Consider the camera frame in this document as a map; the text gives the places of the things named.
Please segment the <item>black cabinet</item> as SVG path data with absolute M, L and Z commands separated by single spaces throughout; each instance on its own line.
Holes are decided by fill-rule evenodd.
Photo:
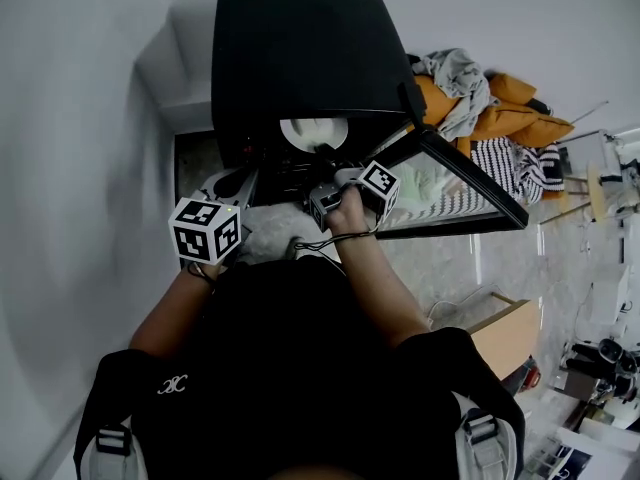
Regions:
M 250 205 L 294 203 L 336 171 L 283 136 L 285 119 L 344 118 L 350 167 L 392 169 L 424 153 L 470 185 L 493 213 L 383 230 L 383 239 L 520 230 L 526 210 L 422 118 L 426 105 L 382 0 L 217 0 L 211 116 L 225 163 L 258 169 Z

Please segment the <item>red tool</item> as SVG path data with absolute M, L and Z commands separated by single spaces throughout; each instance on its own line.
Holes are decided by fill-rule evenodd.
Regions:
M 540 369 L 537 365 L 537 362 L 532 357 L 530 357 L 526 362 L 525 367 L 527 369 L 527 372 L 519 389 L 519 392 L 525 392 L 534 389 L 538 385 L 541 378 Z

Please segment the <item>round wooden table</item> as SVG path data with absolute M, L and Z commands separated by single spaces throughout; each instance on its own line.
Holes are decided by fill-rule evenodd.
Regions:
M 585 185 L 585 190 L 563 190 L 560 192 L 551 192 L 551 201 L 556 201 L 562 211 L 539 222 L 539 225 L 545 225 L 556 220 L 568 217 L 574 213 L 589 209 L 593 222 L 601 222 L 607 216 L 606 196 L 604 189 L 600 183 L 600 174 L 598 167 L 593 163 L 587 164 L 586 176 L 583 178 L 575 176 L 565 176 L 565 181 L 575 181 Z M 581 196 L 584 201 L 578 206 L 569 208 L 571 196 Z

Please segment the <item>black white striped blanket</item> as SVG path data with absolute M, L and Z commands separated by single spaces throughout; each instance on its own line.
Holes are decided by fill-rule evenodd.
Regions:
M 491 177 L 516 202 L 530 206 L 551 199 L 551 192 L 565 189 L 558 146 L 545 148 L 520 146 L 507 137 L 471 141 L 470 159 Z M 441 199 L 429 209 L 407 210 L 395 205 L 381 225 L 383 230 L 424 225 L 449 219 L 493 213 L 495 207 L 470 185 L 421 153 L 406 162 L 416 169 L 443 167 L 450 175 Z

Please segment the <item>white appliance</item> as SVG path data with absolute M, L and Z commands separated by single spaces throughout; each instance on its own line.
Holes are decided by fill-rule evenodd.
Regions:
M 627 301 L 630 267 L 623 264 L 600 266 L 595 270 L 589 321 L 613 325 Z

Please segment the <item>person's black shirt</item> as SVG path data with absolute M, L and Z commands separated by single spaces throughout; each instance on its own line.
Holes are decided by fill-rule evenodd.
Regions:
M 460 480 L 467 398 L 521 450 L 525 420 L 470 335 L 389 344 L 346 277 L 305 257 L 223 274 L 171 359 L 102 358 L 74 450 L 79 480 L 123 425 L 148 480 L 269 480 L 326 466 L 362 480 Z

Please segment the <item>white round plate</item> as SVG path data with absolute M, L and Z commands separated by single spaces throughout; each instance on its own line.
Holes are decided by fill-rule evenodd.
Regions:
M 348 136 L 344 118 L 285 119 L 280 121 L 284 138 L 297 149 L 314 153 L 321 145 L 339 148 Z

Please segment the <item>person's right hand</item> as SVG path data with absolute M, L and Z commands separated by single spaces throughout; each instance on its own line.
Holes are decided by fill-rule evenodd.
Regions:
M 370 231 L 360 192 L 355 186 L 342 192 L 339 206 L 327 214 L 326 222 L 333 236 Z

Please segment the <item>metal rod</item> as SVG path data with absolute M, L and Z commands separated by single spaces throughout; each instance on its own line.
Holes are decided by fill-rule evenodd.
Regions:
M 599 109 L 605 107 L 606 105 L 609 104 L 609 100 L 604 100 L 601 101 L 599 103 L 597 103 L 593 108 L 589 109 L 588 111 L 582 113 L 581 115 L 579 115 L 577 118 L 575 118 L 574 120 L 572 120 L 570 122 L 571 125 L 575 125 L 577 124 L 579 121 L 587 118 L 588 116 L 594 114 L 596 111 L 598 111 Z

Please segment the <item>white low cabinet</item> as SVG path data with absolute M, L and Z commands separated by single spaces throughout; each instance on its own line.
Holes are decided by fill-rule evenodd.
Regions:
M 164 121 L 177 134 L 214 128 L 211 56 L 215 11 L 168 9 L 135 65 Z

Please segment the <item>black device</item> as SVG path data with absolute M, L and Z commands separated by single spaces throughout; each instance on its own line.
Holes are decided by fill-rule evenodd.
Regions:
M 597 381 L 599 396 L 611 395 L 630 401 L 636 397 L 640 383 L 640 352 L 630 352 L 612 339 L 603 339 L 597 347 L 584 343 L 571 346 L 573 353 L 565 368 Z

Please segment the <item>person's left forearm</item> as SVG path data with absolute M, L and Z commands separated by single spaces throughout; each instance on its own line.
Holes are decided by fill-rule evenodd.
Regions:
M 214 292 L 220 265 L 191 263 L 134 332 L 129 348 L 170 358 L 186 343 Z

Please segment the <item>light green blanket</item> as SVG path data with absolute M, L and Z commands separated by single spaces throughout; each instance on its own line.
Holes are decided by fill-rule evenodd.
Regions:
M 402 163 L 392 169 L 400 180 L 397 205 L 407 210 L 429 209 L 442 197 L 450 175 L 443 167 L 416 169 Z

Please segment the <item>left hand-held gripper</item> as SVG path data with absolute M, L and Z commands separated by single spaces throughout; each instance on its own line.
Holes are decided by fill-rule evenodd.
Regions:
M 182 197 L 168 220 L 176 255 L 219 264 L 243 241 L 243 217 L 252 202 L 259 170 L 232 168 L 210 176 L 198 189 L 206 201 Z

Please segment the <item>white machine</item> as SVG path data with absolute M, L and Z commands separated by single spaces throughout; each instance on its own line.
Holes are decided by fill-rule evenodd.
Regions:
M 605 135 L 611 173 L 600 177 L 606 186 L 607 216 L 624 220 L 640 214 L 640 125 Z

